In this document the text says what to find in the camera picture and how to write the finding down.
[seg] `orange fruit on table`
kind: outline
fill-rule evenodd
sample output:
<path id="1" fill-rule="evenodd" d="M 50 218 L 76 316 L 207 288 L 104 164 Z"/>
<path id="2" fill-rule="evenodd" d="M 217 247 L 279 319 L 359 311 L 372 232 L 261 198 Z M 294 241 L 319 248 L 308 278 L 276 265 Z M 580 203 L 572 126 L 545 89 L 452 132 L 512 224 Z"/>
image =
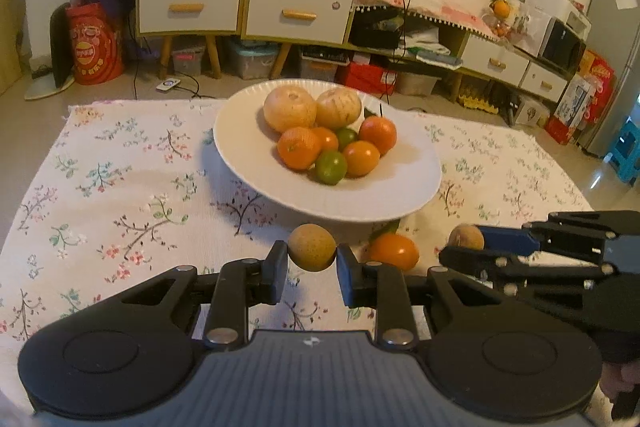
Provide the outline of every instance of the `orange fruit on table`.
<path id="1" fill-rule="evenodd" d="M 294 127 L 278 140 L 278 155 L 294 171 L 306 171 L 322 152 L 320 139 L 310 129 Z"/>
<path id="2" fill-rule="evenodd" d="M 322 151 L 338 150 L 338 137 L 335 136 L 335 133 L 333 131 L 328 130 L 326 127 L 314 127 L 311 132 L 318 136 Z"/>
<path id="3" fill-rule="evenodd" d="M 380 163 L 380 151 L 362 140 L 350 143 L 342 154 L 347 159 L 347 174 L 353 178 L 366 176 Z"/>
<path id="4" fill-rule="evenodd" d="M 388 118 L 370 116 L 360 126 L 358 134 L 361 140 L 372 143 L 383 156 L 398 143 L 398 131 Z"/>
<path id="5" fill-rule="evenodd" d="M 369 260 L 392 264 L 402 271 L 411 270 L 420 260 L 420 252 L 408 237 L 383 233 L 369 245 Z"/>

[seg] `blue gripper pad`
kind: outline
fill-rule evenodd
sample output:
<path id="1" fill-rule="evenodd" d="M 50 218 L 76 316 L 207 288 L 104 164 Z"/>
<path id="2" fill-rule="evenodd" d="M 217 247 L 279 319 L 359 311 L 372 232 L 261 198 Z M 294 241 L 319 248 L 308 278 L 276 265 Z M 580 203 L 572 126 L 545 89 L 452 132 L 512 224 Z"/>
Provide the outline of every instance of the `blue gripper pad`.
<path id="1" fill-rule="evenodd" d="M 363 331 L 256 331 L 238 351 L 207 355 L 163 404 L 103 422 L 41 413 L 51 427 L 506 427 L 445 399 L 410 355 Z M 581 415 L 544 424 L 589 427 Z"/>

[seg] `brown round fruit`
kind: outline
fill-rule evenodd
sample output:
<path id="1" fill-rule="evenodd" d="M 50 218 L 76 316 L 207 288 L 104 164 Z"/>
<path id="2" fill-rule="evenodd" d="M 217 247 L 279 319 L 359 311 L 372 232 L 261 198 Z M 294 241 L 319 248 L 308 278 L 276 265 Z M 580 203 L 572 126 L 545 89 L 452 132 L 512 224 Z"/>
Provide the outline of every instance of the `brown round fruit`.
<path id="1" fill-rule="evenodd" d="M 269 127 L 279 133 L 294 127 L 311 127 L 316 121 L 316 101 L 298 86 L 276 87 L 262 110 Z"/>
<path id="2" fill-rule="evenodd" d="M 337 130 L 354 123 L 362 114 L 362 102 L 353 89 L 336 87 L 318 97 L 316 123 Z"/>
<path id="3" fill-rule="evenodd" d="M 318 225 L 297 227 L 287 240 L 289 257 L 303 270 L 319 272 L 334 263 L 336 244 L 332 235 Z"/>
<path id="4" fill-rule="evenodd" d="M 369 245 L 369 260 L 411 270 L 420 260 L 420 252 L 408 237 L 397 233 L 383 233 Z"/>
<path id="5" fill-rule="evenodd" d="M 447 246 L 484 250 L 484 236 L 475 225 L 458 225 L 449 235 Z"/>
<path id="6" fill-rule="evenodd" d="M 380 163 L 380 151 L 369 142 L 351 143 L 342 154 L 347 159 L 347 174 L 352 178 L 366 176 Z"/>
<path id="7" fill-rule="evenodd" d="M 278 155 L 284 165 L 294 171 L 306 171 L 316 162 L 321 152 L 318 136 L 303 127 L 285 131 L 278 140 Z"/>
<path id="8" fill-rule="evenodd" d="M 370 116 L 360 126 L 360 139 L 372 143 L 381 155 L 388 153 L 398 142 L 398 131 L 388 118 Z"/>

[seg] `white plate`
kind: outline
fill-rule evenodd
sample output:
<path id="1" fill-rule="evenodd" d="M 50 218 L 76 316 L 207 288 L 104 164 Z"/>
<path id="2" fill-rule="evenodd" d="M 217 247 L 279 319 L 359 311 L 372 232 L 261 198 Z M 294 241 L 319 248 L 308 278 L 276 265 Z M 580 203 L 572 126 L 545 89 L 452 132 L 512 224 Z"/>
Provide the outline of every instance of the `white plate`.
<path id="1" fill-rule="evenodd" d="M 280 163 L 278 135 L 264 121 L 262 106 L 276 87 L 294 84 L 314 98 L 335 84 L 275 80 L 247 87 L 224 105 L 214 126 L 220 156 L 243 182 L 270 200 L 311 216 L 349 223 L 375 223 L 407 216 L 425 206 L 442 180 L 440 160 L 423 124 L 386 103 L 383 114 L 396 124 L 398 144 L 368 176 L 335 187 L 319 184 Z M 358 92 L 364 107 L 380 113 L 380 101 Z M 358 130 L 364 117 L 352 127 Z"/>

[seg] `floral tablecloth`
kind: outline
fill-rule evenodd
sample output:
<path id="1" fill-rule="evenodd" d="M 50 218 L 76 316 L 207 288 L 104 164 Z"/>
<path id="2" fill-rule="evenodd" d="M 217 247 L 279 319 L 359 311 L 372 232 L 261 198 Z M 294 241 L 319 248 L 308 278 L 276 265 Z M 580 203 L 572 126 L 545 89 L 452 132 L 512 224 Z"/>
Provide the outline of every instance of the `floral tablecloth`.
<path id="1" fill-rule="evenodd" d="M 274 241 L 309 220 L 228 171 L 212 131 L 222 103 L 71 108 L 0 254 L 0 389 L 14 402 L 28 407 L 16 361 L 39 328 L 179 264 L 211 273 L 234 259 L 263 259 Z M 399 229 L 420 248 L 417 272 L 438 263 L 458 223 L 519 227 L 554 210 L 590 209 L 526 134 L 415 118 L 434 142 L 443 172 L 437 196 Z M 319 224 L 355 250 L 380 227 Z M 311 274 L 290 264 L 282 302 L 252 309 L 250 322 L 253 328 L 370 330 L 374 312 L 345 308 L 335 267 Z"/>

